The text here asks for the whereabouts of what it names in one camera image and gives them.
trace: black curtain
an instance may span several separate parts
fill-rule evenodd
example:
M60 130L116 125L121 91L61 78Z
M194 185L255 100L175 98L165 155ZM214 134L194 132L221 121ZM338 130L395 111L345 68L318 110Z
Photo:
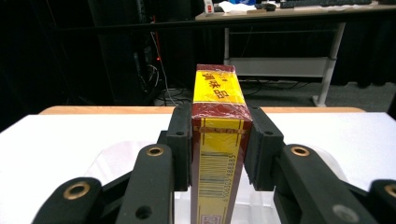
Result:
M68 89L29 1L0 1L0 132L66 102Z
M396 82L396 20L346 24L332 83L362 87Z

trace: cable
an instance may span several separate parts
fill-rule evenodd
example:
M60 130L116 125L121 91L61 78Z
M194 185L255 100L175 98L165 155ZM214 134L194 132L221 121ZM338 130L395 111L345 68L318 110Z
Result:
M251 33L252 33L252 32L253 32L253 26L250 27L250 32L248 33L248 37L247 37L247 43L246 43L246 45L245 45L245 47L244 47L244 50L242 51L241 58L244 57L245 50L246 50L247 47L248 47L248 42L249 42L249 40L250 40L250 37L251 37Z
M154 87L156 87L158 85L158 80L160 79L160 72L158 71L158 68L152 64L148 64L149 67L151 67L152 69L154 69L153 72L155 72L157 74L157 79L155 80L155 84Z
M175 103L178 103L178 104L186 104L187 102L191 102L191 98L190 99L188 99L188 98L176 98L176 96L179 96L179 95L182 95L183 93L184 93L184 91L186 91L187 89L179 89L179 88L177 88L177 89L168 89L168 90L162 90L161 91L161 93L160 93L160 95L158 96L158 97L156 97L156 99L157 100L160 100L160 101L163 101L163 104L162 105L167 105L168 103L173 103L172 101L170 101L169 100L169 98L168 97L166 97L166 93L169 91L179 91L179 92L177 92L177 93L175 93L175 94L172 94L171 95L171 97L172 97L172 99L173 99L173 101L175 102Z
M56 26L56 20L55 17L53 16L52 9L50 8L49 0L47 0L47 6L49 7L49 14L52 17L53 24Z
M298 86L299 84L301 84L301 82L297 82L297 83L293 84L290 87L281 88L281 87L268 86L268 85L271 85L271 84L278 84L278 83L269 83L269 82L271 82L271 81L268 80L268 81L266 81L264 83L261 83L258 79L256 79L254 83L241 83L241 87L244 87L244 85L245 85L245 87L247 87L249 89L254 88L254 87L258 87L258 89L255 90L254 92L248 93L248 94L244 94L244 96L249 96L249 95L256 94L257 92L261 91L263 88L272 89L272 90L280 90L280 91L290 91L290 90L296 90L296 89L303 88L303 87L305 87L305 86L307 86L308 84L311 83L311 82L306 82L305 84L303 84L301 86Z
M172 97L171 97L171 94L169 93L168 80L167 80L167 78L166 78L165 69L163 68L163 59L161 58L160 52L158 51L157 42L155 41L153 32L150 32L150 34L151 34L152 41L154 42L155 49L157 50L157 55L158 55L158 57L160 58L160 64L161 64L161 68L162 68L162 70L163 70L163 77L164 77L164 81L165 81L165 88L166 88L166 90L168 91L169 99L172 101L172 103L173 103L174 105L178 105L178 104L176 104L176 103L174 102L174 100L173 100Z

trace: desk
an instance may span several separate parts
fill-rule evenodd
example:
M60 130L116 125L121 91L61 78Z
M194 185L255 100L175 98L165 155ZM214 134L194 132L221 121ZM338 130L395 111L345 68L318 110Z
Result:
M336 10L333 7L297 7L281 9L277 8L274 12L265 12L263 10L259 13L245 13L245 14L231 14L231 13L215 13L206 16L205 13L200 14L195 19L197 21L227 21L227 20L252 20L265 19L271 20L274 18L284 19L287 22L299 20L305 17L327 17L327 16L345 16L355 15L362 12L381 12L394 10L396 6L379 5L373 2L369 6L349 7L345 10ZM329 91L332 80L332 73L335 68L337 60L337 53L341 44L343 36L345 21L339 21L337 30L334 32L332 47L328 57L324 58L230 58L229 54L229 34L230 29L225 28L224 31L224 64L232 64L236 67L238 76L263 76L258 71L263 71L270 77L322 77L322 86L319 95L312 97L316 106L326 106L326 97Z
M0 133L0 223L31 222L41 204L69 179L90 175L105 184L114 178L112 168L119 173L132 169L138 149L156 142L160 131L167 129L172 109L55 106L12 125ZM325 113L314 113L309 107L306 112L283 107L273 108L280 113L268 116L287 144L303 144L332 155L348 182L359 188L367 189L376 178L396 179L396 122L385 113L337 110L321 108ZM246 176L240 189L252 190ZM235 218L252 212L246 202L267 203L264 194L238 194L241 203ZM189 193L176 197L176 223L188 224Z

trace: screw hole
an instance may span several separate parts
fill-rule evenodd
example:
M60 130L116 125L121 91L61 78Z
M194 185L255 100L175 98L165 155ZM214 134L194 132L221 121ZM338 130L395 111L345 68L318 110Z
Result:
M396 198L396 185L395 184L390 184L385 186L385 191Z
M305 157L309 155L309 151L303 147L292 147L291 152L297 156Z
M139 219L146 219L149 218L152 214L151 208L149 206L141 206L139 207L136 212L134 213L137 218Z
M356 214L356 212L350 209L349 207L346 207L342 204L334 205L332 207L332 211L335 213L336 216L338 216L345 222L349 222L349 223L359 222L358 214Z
M147 150L149 156L161 156L164 150L161 147L151 147Z
M64 191L64 198L75 200L86 195L90 191L90 188L90 185L85 181L77 182Z

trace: floor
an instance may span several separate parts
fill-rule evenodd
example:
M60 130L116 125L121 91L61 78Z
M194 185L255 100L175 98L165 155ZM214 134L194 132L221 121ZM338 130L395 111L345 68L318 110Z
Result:
M241 81L240 84L250 106L315 106L311 97L320 93L320 83L254 80ZM192 99L192 93L187 90L170 89L169 92L171 98L163 91L155 105L183 104ZM326 106L352 106L367 112L387 112L395 92L394 83L371 85L367 88L361 88L357 83L346 86L331 85Z

